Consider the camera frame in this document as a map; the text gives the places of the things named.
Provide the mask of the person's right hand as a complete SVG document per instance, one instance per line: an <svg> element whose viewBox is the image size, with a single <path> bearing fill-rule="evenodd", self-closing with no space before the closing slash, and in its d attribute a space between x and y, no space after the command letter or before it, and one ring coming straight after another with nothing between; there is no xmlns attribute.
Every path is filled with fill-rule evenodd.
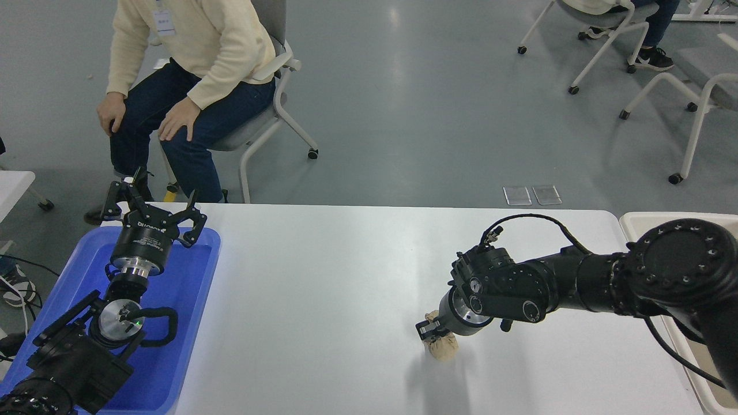
<svg viewBox="0 0 738 415"><path fill-rule="evenodd" d="M96 109L100 126L108 137L118 132L126 113L126 95L108 92Z"/></svg>

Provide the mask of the person's left hand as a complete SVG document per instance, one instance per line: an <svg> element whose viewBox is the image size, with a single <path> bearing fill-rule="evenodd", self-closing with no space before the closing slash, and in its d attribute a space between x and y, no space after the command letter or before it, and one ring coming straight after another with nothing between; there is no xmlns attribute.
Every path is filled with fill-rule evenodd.
<svg viewBox="0 0 738 415"><path fill-rule="evenodd" d="M177 132L184 128L187 142L192 142L194 124L200 113L200 107L190 97L186 96L183 100L177 102L164 116L164 120L161 121L157 131L159 139L161 141L171 141Z"/></svg>

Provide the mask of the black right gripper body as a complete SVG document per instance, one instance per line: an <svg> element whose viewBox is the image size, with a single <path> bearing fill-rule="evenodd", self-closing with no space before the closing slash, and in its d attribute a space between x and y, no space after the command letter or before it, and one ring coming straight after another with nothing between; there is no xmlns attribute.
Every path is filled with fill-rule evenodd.
<svg viewBox="0 0 738 415"><path fill-rule="evenodd" d="M463 320L461 320L459 313L455 307L455 299L458 297L455 290L448 291L447 294L440 300L438 309L438 323L448 333L456 335L463 334Z"/></svg>

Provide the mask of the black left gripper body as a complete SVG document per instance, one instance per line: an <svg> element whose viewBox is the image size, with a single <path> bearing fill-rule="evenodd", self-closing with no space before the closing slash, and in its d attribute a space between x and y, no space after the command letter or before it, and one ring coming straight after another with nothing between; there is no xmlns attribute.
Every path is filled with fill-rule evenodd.
<svg viewBox="0 0 738 415"><path fill-rule="evenodd" d="M129 211L110 261L119 270L141 263L148 271L164 271L176 239L176 224L163 210Z"/></svg>

